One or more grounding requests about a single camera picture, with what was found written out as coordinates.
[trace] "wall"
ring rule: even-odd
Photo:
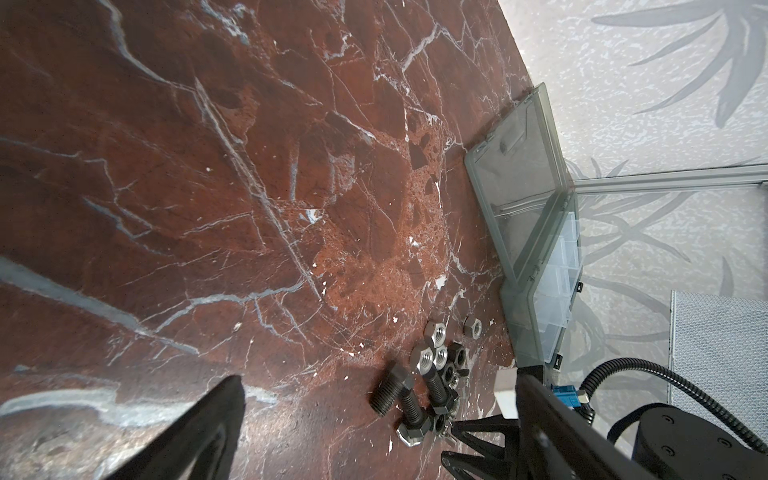
[[[564,339],[561,383],[579,384],[622,356],[668,365],[671,290],[768,300],[768,191],[618,194],[580,204],[584,292]],[[638,406],[666,401],[665,382],[641,373],[611,377],[594,398],[606,430]],[[627,451],[634,430],[624,439]]]
[[[765,162],[764,2],[500,3],[572,171]]]

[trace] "metal strip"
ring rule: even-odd
[[[576,192],[589,194],[625,194],[708,188],[758,187],[768,181],[768,165],[705,168],[660,174],[575,180]]]

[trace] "white block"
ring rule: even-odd
[[[518,384],[518,367],[502,369],[496,372],[493,383],[493,395],[496,404],[502,410],[505,419],[518,418],[518,396],[515,387]]]

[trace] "black cable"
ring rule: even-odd
[[[649,362],[642,359],[622,358],[608,360],[592,370],[587,378],[581,383],[580,390],[584,390],[589,399],[592,399],[595,390],[609,376],[616,372],[625,370],[639,370],[655,375],[662,380],[677,387],[685,392],[689,397],[699,402],[701,406],[707,409],[712,415],[715,415],[725,426],[744,441],[748,446],[760,453],[768,453],[768,445],[763,442],[755,433],[739,421],[731,412],[725,409],[717,400],[707,395],[702,389],[695,386],[682,376],[679,376],[667,367],[658,363]]]
[[[666,403],[649,403],[648,405],[641,406],[640,408],[633,410],[632,413],[623,417],[618,422],[614,423],[614,426],[608,430],[608,436],[606,437],[607,440],[612,445],[616,445],[616,441],[619,439],[619,437],[621,437],[621,434],[624,433],[624,430],[629,428],[629,425],[639,421],[640,417],[643,416],[643,414],[648,410],[652,410],[657,407],[670,407],[673,409],[676,408],[672,405],[667,405]]]

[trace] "pile of nuts and bolts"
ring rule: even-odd
[[[373,393],[370,404],[379,416],[384,416],[399,399],[403,418],[397,427],[397,436],[408,447],[420,445],[428,432],[437,436],[449,434],[451,420],[460,406],[457,391],[461,378],[469,376],[467,349],[457,342],[445,344],[444,323],[429,321],[424,328],[424,340],[411,350],[409,367],[391,362],[384,379]],[[477,339],[482,334],[482,323],[468,319],[464,334]],[[414,375],[424,379],[429,390],[429,409],[419,404],[413,387]]]

